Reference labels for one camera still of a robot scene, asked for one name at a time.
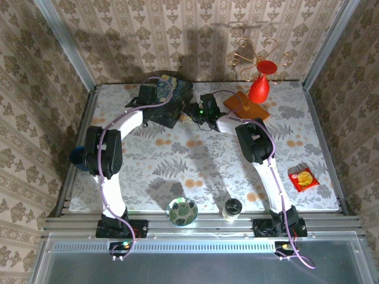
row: wallpaper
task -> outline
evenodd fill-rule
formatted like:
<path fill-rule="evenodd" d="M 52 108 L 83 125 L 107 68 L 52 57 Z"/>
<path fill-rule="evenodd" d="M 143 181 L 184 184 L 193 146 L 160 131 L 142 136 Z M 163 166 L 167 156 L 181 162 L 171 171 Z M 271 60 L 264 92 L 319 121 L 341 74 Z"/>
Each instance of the wallpaper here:
<path fill-rule="evenodd" d="M 227 63 L 250 38 L 286 79 L 302 79 L 342 0 L 52 0 L 95 83 L 141 82 L 160 70 L 191 81 L 241 79 Z M 284 53 L 292 64 L 283 66 Z"/>
<path fill-rule="evenodd" d="M 0 283 L 27 283 L 86 90 L 33 1 L 0 2 Z"/>
<path fill-rule="evenodd" d="M 359 3 L 311 88 L 350 209 L 379 266 L 379 3 Z"/>

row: blue object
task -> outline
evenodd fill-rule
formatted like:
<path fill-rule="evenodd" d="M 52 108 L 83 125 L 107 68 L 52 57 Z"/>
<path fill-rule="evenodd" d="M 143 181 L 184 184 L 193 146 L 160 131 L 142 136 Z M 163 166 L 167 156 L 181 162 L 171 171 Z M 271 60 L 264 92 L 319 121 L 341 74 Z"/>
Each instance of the blue object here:
<path fill-rule="evenodd" d="M 84 146 L 78 146 L 70 152 L 70 162 L 79 170 L 84 172 L 88 171 L 88 168 L 84 163 Z"/>

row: red snack bag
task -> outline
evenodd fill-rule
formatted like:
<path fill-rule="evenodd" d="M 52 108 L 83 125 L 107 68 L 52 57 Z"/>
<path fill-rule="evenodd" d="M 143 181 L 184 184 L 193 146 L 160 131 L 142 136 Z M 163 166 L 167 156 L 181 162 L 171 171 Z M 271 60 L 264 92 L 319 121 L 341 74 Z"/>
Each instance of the red snack bag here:
<path fill-rule="evenodd" d="M 311 188 L 312 186 L 320 184 L 308 167 L 302 170 L 301 172 L 290 173 L 288 174 L 288 177 L 290 178 L 298 192 L 305 191 L 306 189 Z"/>

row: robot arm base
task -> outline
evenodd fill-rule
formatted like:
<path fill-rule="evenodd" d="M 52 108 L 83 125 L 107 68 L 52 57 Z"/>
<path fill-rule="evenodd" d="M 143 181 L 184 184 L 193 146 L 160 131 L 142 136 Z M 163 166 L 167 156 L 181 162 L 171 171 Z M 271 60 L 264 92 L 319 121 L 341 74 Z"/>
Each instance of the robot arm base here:
<path fill-rule="evenodd" d="M 286 237 L 283 213 L 276 214 L 270 211 L 272 218 L 270 219 L 254 219 L 253 230 L 256 238 L 267 237 Z M 295 207 L 287 210 L 288 225 L 291 231 L 291 236 L 294 237 L 294 232 L 298 237 L 307 237 L 307 227 L 304 219 L 299 218 Z"/>
<path fill-rule="evenodd" d="M 138 238 L 146 238 L 149 228 L 148 220 L 129 220 L 128 209 L 120 217 L 127 221 L 138 233 Z M 128 227 L 118 219 L 101 215 L 101 220 L 97 223 L 96 238 L 132 238 Z"/>

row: aluminum frame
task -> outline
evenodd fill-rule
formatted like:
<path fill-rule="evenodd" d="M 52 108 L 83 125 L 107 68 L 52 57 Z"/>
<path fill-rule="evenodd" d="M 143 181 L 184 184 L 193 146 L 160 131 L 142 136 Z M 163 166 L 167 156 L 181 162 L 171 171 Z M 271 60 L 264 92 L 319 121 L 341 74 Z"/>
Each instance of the aluminum frame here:
<path fill-rule="evenodd" d="M 95 107 L 97 104 L 100 90 L 101 90 L 101 86 L 96 88 L 95 91 L 92 91 L 89 93 L 87 104 L 84 110 L 84 117 L 83 117 L 82 124 L 78 132 L 76 147 L 84 144 L 86 129 L 89 127 L 92 121 L 92 117 L 95 112 Z M 65 177 L 65 182 L 63 183 L 63 186 L 62 186 L 60 197 L 58 199 L 56 210 L 54 212 L 55 217 L 61 216 L 66 199 L 70 198 L 71 196 L 73 181 L 75 180 L 76 172 L 77 172 L 77 168 L 73 164 L 70 164 L 68 172 Z"/>
<path fill-rule="evenodd" d="M 317 52 L 308 72 L 303 78 L 303 86 L 305 90 L 309 90 L 316 80 L 358 4 L 359 0 L 344 0 L 341 4 L 341 8 L 337 13 L 336 18 L 325 35 L 320 50 Z"/>
<path fill-rule="evenodd" d="M 60 20 L 59 14 L 57 13 L 53 3 L 51 0 L 36 0 L 36 4 L 46 21 L 49 23 L 55 37 L 58 39 L 62 49 L 66 53 L 83 84 L 88 91 L 93 91 L 95 81 L 78 53 L 78 50 L 75 47 L 75 41 L 73 40 L 66 24 Z"/>
<path fill-rule="evenodd" d="M 316 108 L 314 107 L 311 94 L 309 90 L 307 89 L 305 89 L 305 92 L 306 92 L 306 100 L 308 103 L 310 115 L 313 120 L 314 128 L 316 129 L 316 134 L 320 141 L 320 147 L 324 155 L 327 171 L 329 172 L 330 181 L 332 182 L 333 188 L 337 194 L 339 205 L 341 206 L 342 212 L 345 215 L 349 215 L 349 209 L 346 204 L 346 199 L 345 199 L 345 196 L 343 195 L 341 185 L 339 184 L 336 169 L 332 161 L 332 156 L 330 155 L 329 149 L 327 147 L 324 132 L 322 131 L 321 123 L 320 123 L 319 117 L 317 116 L 317 111 L 316 111 Z"/>
<path fill-rule="evenodd" d="M 308 237 L 301 238 L 302 241 L 350 241 L 364 283 L 374 283 L 376 269 L 368 251 L 364 230 L 357 216 L 344 216 L 341 213 L 307 213 L 300 214 L 300 216 L 305 219 L 308 231 Z M 191 225 L 176 227 L 167 222 L 163 212 L 130 214 L 131 220 L 149 220 L 147 239 L 139 240 L 139 244 L 145 244 L 146 247 L 148 247 L 147 245 L 164 245 L 165 243 L 173 245 L 177 242 L 194 244 L 194 242 L 208 241 L 209 243 L 227 242 L 228 244 L 248 245 L 262 244 L 265 241 L 287 240 L 285 237 L 255 238 L 252 220 L 257 218 L 270 218 L 270 215 L 259 212 L 242 213 L 235 222 L 229 223 L 223 219 L 221 214 L 201 214 Z M 69 214 L 62 215 L 60 218 L 48 218 L 30 283 L 44 283 L 52 254 L 56 250 L 56 244 L 69 243 L 71 247 L 66 249 L 65 253 L 78 253 L 87 252 L 86 249 L 83 249 L 83 244 L 87 245 L 85 247 L 88 247 L 88 250 L 93 250 L 94 246 L 101 245 L 104 249 L 104 246 L 108 247 L 110 242 L 120 241 L 119 239 L 95 238 L 99 219 L 100 214 Z"/>

